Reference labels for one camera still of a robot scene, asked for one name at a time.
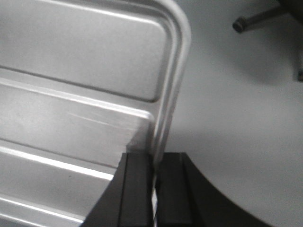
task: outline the silver metal surface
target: silver metal surface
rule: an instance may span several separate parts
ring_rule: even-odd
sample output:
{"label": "silver metal surface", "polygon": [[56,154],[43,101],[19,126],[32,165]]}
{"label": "silver metal surface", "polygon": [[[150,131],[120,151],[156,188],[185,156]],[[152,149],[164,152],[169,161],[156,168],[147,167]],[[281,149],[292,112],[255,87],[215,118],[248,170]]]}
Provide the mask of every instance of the silver metal surface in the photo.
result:
{"label": "silver metal surface", "polygon": [[0,0],[0,226],[78,226],[161,159],[190,43],[170,0]]}

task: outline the metal case lid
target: metal case lid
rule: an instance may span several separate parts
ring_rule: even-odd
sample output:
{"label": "metal case lid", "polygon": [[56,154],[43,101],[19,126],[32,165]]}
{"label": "metal case lid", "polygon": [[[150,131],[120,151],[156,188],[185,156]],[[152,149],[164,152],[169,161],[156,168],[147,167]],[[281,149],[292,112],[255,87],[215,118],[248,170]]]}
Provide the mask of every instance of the metal case lid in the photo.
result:
{"label": "metal case lid", "polygon": [[82,217],[121,153],[159,162],[189,45],[171,0],[0,1],[0,206]]}

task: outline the rounded metal edge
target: rounded metal edge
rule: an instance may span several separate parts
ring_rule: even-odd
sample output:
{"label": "rounded metal edge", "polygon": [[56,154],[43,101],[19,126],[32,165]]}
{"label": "rounded metal edge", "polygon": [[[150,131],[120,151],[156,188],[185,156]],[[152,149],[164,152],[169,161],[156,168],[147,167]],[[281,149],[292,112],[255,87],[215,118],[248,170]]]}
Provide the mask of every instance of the rounded metal edge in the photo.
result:
{"label": "rounded metal edge", "polygon": [[172,114],[175,109],[175,104],[177,100],[177,94],[181,85],[183,73],[185,70],[185,64],[187,62],[187,56],[190,50],[191,44],[191,29],[188,18],[181,7],[174,0],[155,0],[160,5],[162,5],[171,16],[173,16],[172,21],[177,28],[177,33],[180,37],[180,46],[177,50],[177,57],[174,60],[174,73],[172,85],[168,93],[164,96],[161,105],[160,113],[163,113],[163,117],[159,119],[156,123],[155,129],[155,144],[153,147],[153,164],[157,168],[160,163],[163,152],[166,145],[166,140],[169,134],[169,128],[172,121]]}

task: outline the gray floor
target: gray floor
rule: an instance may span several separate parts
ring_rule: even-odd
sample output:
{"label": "gray floor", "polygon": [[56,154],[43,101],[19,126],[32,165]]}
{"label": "gray floor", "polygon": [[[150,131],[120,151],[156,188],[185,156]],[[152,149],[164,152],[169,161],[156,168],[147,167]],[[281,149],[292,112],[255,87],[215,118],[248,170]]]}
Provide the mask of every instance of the gray floor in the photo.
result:
{"label": "gray floor", "polygon": [[301,27],[290,16],[239,35],[274,0],[177,0],[192,49],[166,151],[187,152],[224,194],[276,227],[303,226]]}

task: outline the chair leg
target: chair leg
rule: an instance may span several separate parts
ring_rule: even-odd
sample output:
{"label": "chair leg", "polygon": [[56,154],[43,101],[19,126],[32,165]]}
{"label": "chair leg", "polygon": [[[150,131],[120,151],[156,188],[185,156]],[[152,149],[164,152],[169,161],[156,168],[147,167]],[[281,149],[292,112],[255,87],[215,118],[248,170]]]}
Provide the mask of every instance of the chair leg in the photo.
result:
{"label": "chair leg", "polygon": [[303,43],[299,42],[299,45],[297,47],[298,51],[298,63],[297,63],[297,79],[300,82],[303,82]]}
{"label": "chair leg", "polygon": [[262,12],[262,13],[259,13],[257,15],[252,16],[252,17],[249,17],[249,18],[239,17],[232,24],[232,27],[238,33],[242,33],[243,31],[246,30],[247,27],[249,27],[251,25],[257,24],[259,22],[262,22],[262,21],[270,19],[270,18],[278,17],[278,16],[283,15],[285,13],[287,13],[287,11],[284,8],[276,7],[276,8],[270,9],[270,10]]}

